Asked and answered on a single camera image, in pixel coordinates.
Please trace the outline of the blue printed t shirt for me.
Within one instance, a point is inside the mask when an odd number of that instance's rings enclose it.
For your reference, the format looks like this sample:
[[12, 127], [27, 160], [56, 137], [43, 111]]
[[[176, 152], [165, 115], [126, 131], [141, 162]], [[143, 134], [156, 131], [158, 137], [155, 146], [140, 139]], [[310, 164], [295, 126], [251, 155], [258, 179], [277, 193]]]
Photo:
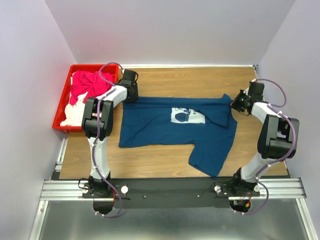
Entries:
[[237, 121], [221, 98], [139, 97], [123, 103], [119, 147], [193, 145], [188, 163], [217, 177], [233, 146]]

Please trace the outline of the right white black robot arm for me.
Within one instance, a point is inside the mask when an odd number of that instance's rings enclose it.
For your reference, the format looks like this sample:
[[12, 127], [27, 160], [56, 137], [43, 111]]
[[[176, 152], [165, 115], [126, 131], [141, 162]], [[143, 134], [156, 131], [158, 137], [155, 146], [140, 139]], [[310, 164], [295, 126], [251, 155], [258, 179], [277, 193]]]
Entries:
[[233, 175], [228, 189], [236, 196], [252, 192], [258, 180], [273, 166], [291, 159], [297, 150], [300, 122], [288, 117], [275, 107], [282, 108], [287, 103], [274, 105], [264, 100], [265, 85], [260, 79], [249, 82], [249, 87], [241, 90], [230, 106], [239, 113], [247, 112], [262, 123], [257, 141], [257, 153], [251, 161]]

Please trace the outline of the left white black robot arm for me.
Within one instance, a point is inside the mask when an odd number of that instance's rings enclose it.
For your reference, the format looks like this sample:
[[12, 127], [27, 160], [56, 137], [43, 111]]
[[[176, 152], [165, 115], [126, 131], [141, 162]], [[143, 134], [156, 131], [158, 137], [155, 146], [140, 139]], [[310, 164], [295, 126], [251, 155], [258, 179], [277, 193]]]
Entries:
[[107, 146], [114, 125], [114, 108], [121, 102], [138, 100], [138, 78], [137, 72], [123, 69], [122, 78], [112, 83], [110, 90], [86, 100], [81, 128], [90, 146], [91, 170], [82, 188], [84, 195], [104, 198], [112, 191], [106, 180], [110, 177]]

